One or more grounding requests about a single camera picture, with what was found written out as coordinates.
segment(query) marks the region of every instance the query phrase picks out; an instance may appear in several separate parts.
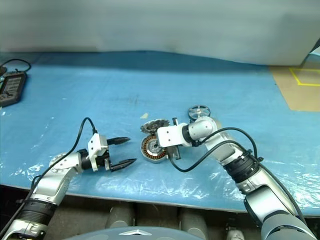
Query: tabletop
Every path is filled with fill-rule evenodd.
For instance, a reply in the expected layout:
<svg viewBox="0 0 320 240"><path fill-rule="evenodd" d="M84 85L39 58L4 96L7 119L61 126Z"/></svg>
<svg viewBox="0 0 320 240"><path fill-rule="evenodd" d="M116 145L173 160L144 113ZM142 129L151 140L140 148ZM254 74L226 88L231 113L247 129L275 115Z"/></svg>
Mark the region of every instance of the tabletop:
<svg viewBox="0 0 320 240"><path fill-rule="evenodd" d="M21 101L0 110L2 185L29 188L54 156L72 147L90 117L100 134L131 138L110 146L113 163L137 161L116 172L87 170L68 194L244 212L244 196L214 158L182 173L168 160L155 164L141 154L141 125L173 117L188 123L188 108L201 104L224 127L248 132L302 212L320 215L320 112L290 110L267 66L153 51L1 53L0 62L13 57L32 69ZM251 147L240 133L230 134ZM86 125L78 149L90 137ZM181 147L177 164L186 168L205 152Z"/></svg>

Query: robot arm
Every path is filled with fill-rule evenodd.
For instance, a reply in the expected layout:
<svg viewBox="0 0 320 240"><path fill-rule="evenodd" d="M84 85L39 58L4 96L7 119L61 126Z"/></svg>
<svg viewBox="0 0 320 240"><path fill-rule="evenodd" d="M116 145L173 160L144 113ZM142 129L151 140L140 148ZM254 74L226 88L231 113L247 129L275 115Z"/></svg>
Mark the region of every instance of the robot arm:
<svg viewBox="0 0 320 240"><path fill-rule="evenodd" d="M202 116L190 124L160 127L156 136L162 148L178 145L192 147L220 128L221 124L217 120ZM210 150L217 144L230 140L233 141L232 137L223 131L207 139L204 144ZM262 226L263 240L316 239L308 227L295 217L296 209L284 190L258 164L258 159L250 151L236 144L226 143L213 151L212 155L245 195L244 205L255 222Z"/></svg>
<svg viewBox="0 0 320 240"><path fill-rule="evenodd" d="M72 178L81 174L84 170L97 171L98 167L104 166L108 171L116 171L132 164L136 159L127 159L119 164L112 165L109 156L109 144L120 144L129 138L106 139L105 136L94 133L88 142L86 149L73 152L66 156L58 164L65 153L54 157L49 165L52 168L41 178L36 189L22 210L13 220L12 224L3 236L3 240L9 239L35 239L44 238L48 224L60 205L68 190Z"/></svg>

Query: floor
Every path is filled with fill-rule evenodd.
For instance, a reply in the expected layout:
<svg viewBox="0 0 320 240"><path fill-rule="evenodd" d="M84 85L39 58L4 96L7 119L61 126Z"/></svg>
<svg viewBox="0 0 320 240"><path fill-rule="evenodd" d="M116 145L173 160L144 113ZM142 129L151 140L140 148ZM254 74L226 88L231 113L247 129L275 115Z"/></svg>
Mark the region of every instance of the floor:
<svg viewBox="0 0 320 240"><path fill-rule="evenodd" d="M26 191L1 186L1 228L13 214L19 200ZM110 210L119 201L66 196L56 210L49 224L45 240L62 240L107 227ZM185 208L157 204L130 203L135 212L135 226L158 226L179 229L179 214ZM257 228L246 213L231 213L213 210L196 210L204 217L210 240L225 240L226 227L233 226L241 230L246 240L259 240ZM320 236L319 218L307 219L317 236Z"/></svg>

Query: cable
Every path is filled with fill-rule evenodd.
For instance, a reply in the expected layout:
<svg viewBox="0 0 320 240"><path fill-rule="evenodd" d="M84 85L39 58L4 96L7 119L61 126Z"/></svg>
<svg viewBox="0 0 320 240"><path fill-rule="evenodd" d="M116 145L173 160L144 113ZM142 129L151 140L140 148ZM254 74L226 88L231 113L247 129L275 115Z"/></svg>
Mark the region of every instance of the cable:
<svg viewBox="0 0 320 240"><path fill-rule="evenodd" d="M242 130L241 128L237 128L237 127L224 127L224 128L220 128L217 131L211 133L210 135L208 135L207 137L205 137L202 141L200 141L200 145L203 144L205 141L207 141L208 139L212 138L214 135L220 133L220 132L224 132L227 130L235 130L238 131L240 133L242 133L243 135L245 135L251 142L252 147L253 147L253 155L256 159L258 159L258 150L257 150L257 145L254 141L254 139L244 130Z"/></svg>
<svg viewBox="0 0 320 240"><path fill-rule="evenodd" d="M217 145L215 145L214 147L212 147L209 151L207 151L198 161L196 161L192 166L188 167L187 169L182 169L180 167L178 167L175 162L171 159L170 159L170 162L171 164L177 169L179 170L180 172L183 172L183 173L187 173L191 170L193 170L196 166L198 166L200 163L202 163L203 160L205 160L213 151L215 151L217 148L221 147L222 145L224 144L235 144L237 145L238 147L241 148L241 150L243 151L246 151L246 149L240 145L240 143L236 142L236 141L233 141L233 140L226 140L226 141L222 141L222 142L219 142Z"/></svg>
<svg viewBox="0 0 320 240"><path fill-rule="evenodd" d="M8 221L8 223L4 226L4 228L1 230L0 232L0 238L3 237L3 235L7 232L8 228L10 227L10 225L12 224L12 222L15 220L15 218L17 217L17 215L19 214L19 212L21 211L21 209L25 206L26 202L30 199L31 195L34 193L38 183L40 182L40 180L46 175L47 172L50 171L50 169L52 169L55 165L57 165L59 162L61 162L64 158L66 158L67 156L69 156L77 147L78 142L80 140L84 125L86 123L86 121L89 121L92 127L92 135L97 133L96 127L94 125L94 123L92 122L92 120L89 117L85 117L80 125L79 131L78 131L78 135L76 137L76 140L73 144L73 147L65 154L63 155L61 158L59 158L57 161L55 161L52 165L50 165L41 175L36 176L31 183L31 188L30 191L28 193L28 195L25 197L23 203L21 203L20 207L18 208L18 210L13 214L13 216L10 218L10 220Z"/></svg>
<svg viewBox="0 0 320 240"><path fill-rule="evenodd" d="M9 59L8 61L5 61L4 63L2 63L0 65L0 68L3 67L4 65L6 65L7 63L10 63L10 62L13 62L13 61L20 61L20 62L23 62L23 63L26 63L28 64L28 68L26 70L24 70L23 72L28 72L30 69L31 69L31 64L30 62L26 61L26 60L23 60L23 59L20 59L20 58L12 58L12 59Z"/></svg>
<svg viewBox="0 0 320 240"><path fill-rule="evenodd" d="M258 165L263 168L275 181L276 183L283 189L283 191L285 192L285 194L288 196L288 198L290 199L290 201L292 202L296 212L298 213L298 216L300 218L300 220L306 225L306 219L304 217L304 215L302 214L297 202L295 201L295 199L293 198L293 196L291 195L291 193L288 191L288 189L282 184L282 182L266 167L264 166L261 162L257 161Z"/></svg>

